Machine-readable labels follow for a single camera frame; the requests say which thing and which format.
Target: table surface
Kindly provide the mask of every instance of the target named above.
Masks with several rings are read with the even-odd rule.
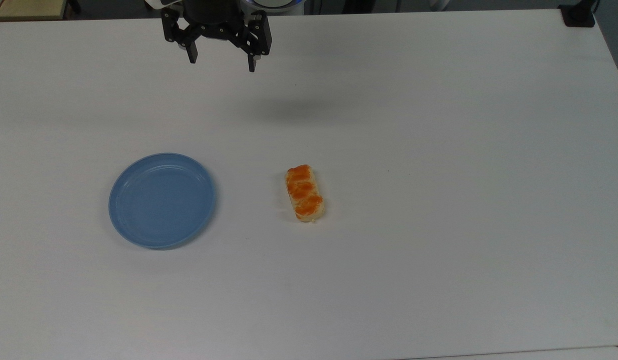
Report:
[[[188,64],[156,19],[0,23],[0,359],[618,345],[618,72],[598,27],[556,10],[270,23],[252,74],[222,41]],[[117,176],[160,152],[219,191],[167,251],[107,213]],[[313,224],[284,189],[307,163]]]
[[[618,360],[617,347],[572,348],[551,351],[526,351],[515,353],[492,353],[489,355],[468,355],[437,357],[435,360]]]

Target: floor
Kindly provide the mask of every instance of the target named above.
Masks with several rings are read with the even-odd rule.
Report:
[[[600,0],[595,13],[611,55],[618,67],[618,0]],[[78,0],[82,13],[72,19],[141,19],[158,18],[160,12],[145,7],[144,0]],[[430,11],[428,0],[375,0],[374,13]],[[559,4],[572,5],[578,0],[451,0],[446,11],[555,9]],[[305,14],[340,14],[345,0],[307,0]]]

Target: orange glaze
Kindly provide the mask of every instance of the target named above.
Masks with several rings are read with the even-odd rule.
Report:
[[[302,202],[295,207],[295,213],[298,215],[302,215],[303,217],[306,217],[316,212],[318,210],[318,207],[320,207],[321,203],[322,203],[322,196],[313,194],[309,196],[308,198],[305,198],[304,200],[302,200]]]
[[[300,165],[296,168],[290,168],[287,171],[286,183],[299,183],[306,182],[309,178],[311,178],[311,173],[309,173],[309,166]]]
[[[293,200],[300,200],[315,192],[315,186],[310,182],[291,182],[288,184],[287,190]]]

